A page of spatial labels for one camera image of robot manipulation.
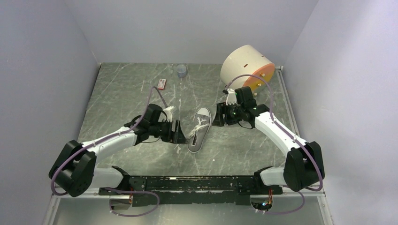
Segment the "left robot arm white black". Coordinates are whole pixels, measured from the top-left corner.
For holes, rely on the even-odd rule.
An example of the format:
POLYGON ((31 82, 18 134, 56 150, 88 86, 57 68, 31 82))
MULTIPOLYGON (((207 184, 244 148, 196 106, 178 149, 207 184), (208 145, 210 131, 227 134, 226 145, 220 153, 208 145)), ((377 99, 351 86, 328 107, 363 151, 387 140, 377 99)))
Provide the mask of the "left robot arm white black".
POLYGON ((118 166, 98 168, 98 163, 150 137, 166 143, 185 143, 180 122, 173 119, 175 111, 174 106, 163 109, 149 104, 143 115, 135 117, 115 132, 92 141, 79 143, 72 140, 66 143, 49 172, 53 194, 62 195, 56 191, 56 186, 72 197, 80 196, 91 188, 108 189, 118 195, 131 191, 128 173, 118 166))

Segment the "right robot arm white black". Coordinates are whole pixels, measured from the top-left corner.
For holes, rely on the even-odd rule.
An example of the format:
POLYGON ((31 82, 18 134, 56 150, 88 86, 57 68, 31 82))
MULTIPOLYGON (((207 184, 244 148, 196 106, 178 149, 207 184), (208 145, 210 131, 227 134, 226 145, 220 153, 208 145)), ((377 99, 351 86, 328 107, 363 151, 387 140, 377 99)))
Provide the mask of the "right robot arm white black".
POLYGON ((225 102, 217 104, 213 126, 223 127, 248 122, 268 137, 285 156, 280 167, 265 167, 255 172, 253 188, 265 194, 271 186, 285 186, 292 191, 322 184, 325 177, 320 145, 308 142, 290 131, 265 104, 257 104, 250 87, 223 90, 225 102))

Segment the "grey canvas sneaker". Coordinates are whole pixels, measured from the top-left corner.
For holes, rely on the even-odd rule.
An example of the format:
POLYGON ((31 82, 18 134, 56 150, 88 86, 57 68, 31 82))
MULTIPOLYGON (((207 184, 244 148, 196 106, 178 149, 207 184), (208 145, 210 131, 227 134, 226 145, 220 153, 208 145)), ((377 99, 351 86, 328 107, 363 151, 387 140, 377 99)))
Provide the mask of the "grey canvas sneaker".
POLYGON ((202 107, 197 110, 194 116, 194 121, 197 123, 192 131, 187 135, 188 150, 191 153, 197 153, 201 150, 204 139, 212 125, 212 115, 208 108, 202 107))

